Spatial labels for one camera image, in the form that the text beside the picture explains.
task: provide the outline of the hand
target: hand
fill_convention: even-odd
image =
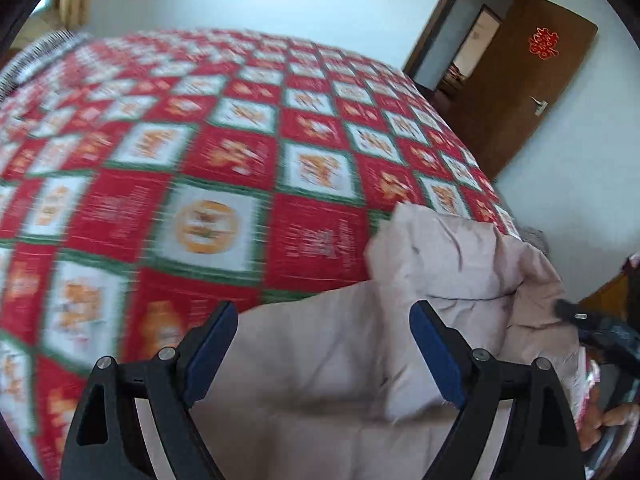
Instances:
[[[600,440],[602,436],[600,433],[601,426],[623,426],[631,419],[634,412],[640,410],[640,406],[637,404],[625,403],[602,414],[597,407],[599,398],[600,389],[594,386],[590,392],[589,403],[584,412],[582,425],[578,430],[578,440],[582,451],[587,451]]]

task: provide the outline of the blue gripper pad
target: blue gripper pad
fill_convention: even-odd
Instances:
[[[187,407],[190,408],[194,402],[207,395],[237,329],[238,311],[230,302],[224,307],[186,368],[182,400]]]
[[[409,327],[422,357],[431,372],[433,379],[438,385],[440,393],[449,402],[452,402],[459,410],[466,403],[466,395],[462,384],[462,371],[456,363],[455,358],[449,351],[439,330],[431,322],[422,308],[422,304],[433,311],[427,301],[419,301],[411,307],[409,312]],[[441,330],[449,330],[438,318]]]

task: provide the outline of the wooden door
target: wooden door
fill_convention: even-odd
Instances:
[[[546,0],[514,1],[444,114],[489,179],[508,164],[558,100],[597,30],[585,18]],[[537,41],[553,44],[553,34],[558,35],[556,44],[540,49]]]

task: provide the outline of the door frame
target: door frame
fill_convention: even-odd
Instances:
[[[418,72],[451,7],[452,4],[450,4],[450,0],[439,0],[436,4],[402,69],[410,78],[414,78]]]

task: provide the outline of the bedspread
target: bedspread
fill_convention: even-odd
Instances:
[[[397,202],[517,235],[473,156],[399,70],[228,30],[76,48],[0,107],[0,410],[56,478],[97,358],[367,279]]]

